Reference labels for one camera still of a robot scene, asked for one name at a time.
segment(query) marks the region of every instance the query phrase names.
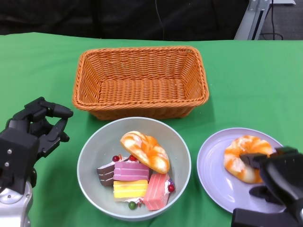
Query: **bowl rim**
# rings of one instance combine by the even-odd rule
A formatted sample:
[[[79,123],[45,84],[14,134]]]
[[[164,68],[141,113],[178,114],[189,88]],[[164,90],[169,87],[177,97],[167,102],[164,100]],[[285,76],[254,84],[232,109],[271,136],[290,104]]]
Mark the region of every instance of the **bowl rim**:
[[[111,124],[114,124],[116,122],[119,122],[119,121],[123,121],[123,120],[129,120],[129,119],[145,119],[145,120],[150,120],[150,121],[154,121],[154,122],[158,122],[166,127],[168,127],[169,129],[171,129],[180,139],[181,141],[183,142],[183,144],[185,145],[185,148],[186,148],[186,151],[187,151],[187,155],[188,155],[188,158],[189,158],[189,168],[188,168],[188,175],[187,175],[187,179],[185,181],[185,184],[183,186],[183,188],[181,189],[181,191],[179,192],[179,194],[175,197],[175,199],[168,205],[166,205],[165,207],[163,207],[162,209],[159,209],[159,210],[156,210],[156,211],[151,211],[150,213],[148,214],[144,214],[144,215],[137,215],[137,216],[128,216],[128,215],[119,215],[119,214],[115,214],[115,213],[112,213],[110,211],[107,211],[101,207],[99,207],[96,203],[94,203],[94,201],[92,201],[89,196],[85,193],[83,187],[82,187],[82,184],[81,184],[81,181],[80,181],[80,174],[79,174],[79,165],[80,165],[80,159],[81,159],[81,156],[82,156],[82,153],[86,147],[86,145],[90,142],[90,140],[102,129],[104,129],[105,127],[111,125]],[[189,153],[189,150],[188,150],[188,147],[185,143],[185,141],[183,140],[183,138],[179,135],[179,133],[177,133],[176,130],[174,130],[173,128],[171,128],[169,125],[163,123],[163,122],[160,122],[158,120],[155,120],[155,119],[152,119],[152,118],[147,118],[147,117],[126,117],[126,118],[122,118],[122,119],[118,119],[118,120],[115,120],[115,121],[112,121],[104,126],[102,126],[100,129],[98,129],[94,134],[91,135],[91,137],[86,141],[86,143],[84,144],[80,154],[79,154],[79,158],[78,158],[78,163],[77,163],[77,179],[78,179],[78,183],[79,183],[79,186],[81,188],[81,191],[82,193],[84,194],[84,196],[86,197],[86,199],[92,204],[94,205],[96,208],[98,208],[100,211],[112,216],[112,217],[115,217],[115,218],[119,218],[119,219],[124,219],[124,220],[132,220],[132,219],[138,219],[138,220],[144,220],[145,218],[148,218],[148,217],[155,217],[159,214],[161,214],[163,211],[165,211],[166,209],[168,209],[172,204],[175,203],[175,201],[177,201],[177,199],[183,194],[184,190],[186,189],[187,187],[187,184],[188,184],[188,181],[190,179],[190,175],[191,175],[191,157],[190,157],[190,153]]]

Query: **red cake slice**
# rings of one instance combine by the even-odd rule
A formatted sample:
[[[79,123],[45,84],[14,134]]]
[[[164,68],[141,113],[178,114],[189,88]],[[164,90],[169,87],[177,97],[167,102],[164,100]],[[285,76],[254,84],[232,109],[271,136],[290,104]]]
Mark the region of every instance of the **red cake slice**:
[[[152,174],[144,197],[144,204],[149,210],[159,210],[166,206],[169,193],[165,193],[165,182],[168,174]]]

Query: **robotic arm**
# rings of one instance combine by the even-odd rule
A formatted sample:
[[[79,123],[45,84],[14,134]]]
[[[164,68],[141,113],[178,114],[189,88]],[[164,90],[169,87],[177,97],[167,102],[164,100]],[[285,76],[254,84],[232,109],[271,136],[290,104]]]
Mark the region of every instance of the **robotic arm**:
[[[28,212],[37,174],[34,164],[62,142],[72,110],[49,103],[43,97],[24,106],[0,133],[0,226],[29,227]],[[45,117],[61,118],[51,125]]]
[[[241,160],[256,169],[265,186],[250,190],[252,196],[267,202],[284,204],[281,213],[265,214],[235,209],[232,227],[303,227],[303,155],[297,149],[277,148],[267,157],[263,154],[242,155]]]

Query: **toy donut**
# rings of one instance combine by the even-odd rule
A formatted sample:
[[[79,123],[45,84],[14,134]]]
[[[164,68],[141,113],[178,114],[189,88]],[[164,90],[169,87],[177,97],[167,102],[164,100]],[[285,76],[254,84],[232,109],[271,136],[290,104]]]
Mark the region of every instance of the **toy donut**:
[[[130,131],[120,140],[122,146],[141,163],[160,174],[169,171],[169,158],[165,150],[151,136],[138,131]]]
[[[242,136],[232,142],[224,153],[224,167],[228,172],[246,183],[261,183],[259,170],[242,162],[240,155],[248,153],[262,153],[270,155],[273,149],[266,140],[256,136]]]

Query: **green table surface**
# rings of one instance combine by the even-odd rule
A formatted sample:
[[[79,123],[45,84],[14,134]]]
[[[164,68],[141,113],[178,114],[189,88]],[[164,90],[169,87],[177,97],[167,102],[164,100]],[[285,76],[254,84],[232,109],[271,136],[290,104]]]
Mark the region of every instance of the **green table surface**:
[[[84,143],[108,123],[77,110],[71,103],[78,58],[94,48],[184,44],[201,52],[210,89],[208,102],[188,117],[163,121],[183,137],[189,148],[192,174],[188,186],[170,209],[154,219],[137,223],[116,220],[91,205],[77,182],[77,161]],[[196,158],[201,145],[219,130],[246,127],[303,151],[302,88],[301,41],[182,43],[37,33],[0,36],[2,127],[24,104],[40,96],[74,111],[65,130],[70,141],[61,143],[35,165],[38,180],[29,213],[33,227],[230,226],[232,215],[212,201],[198,179]]]

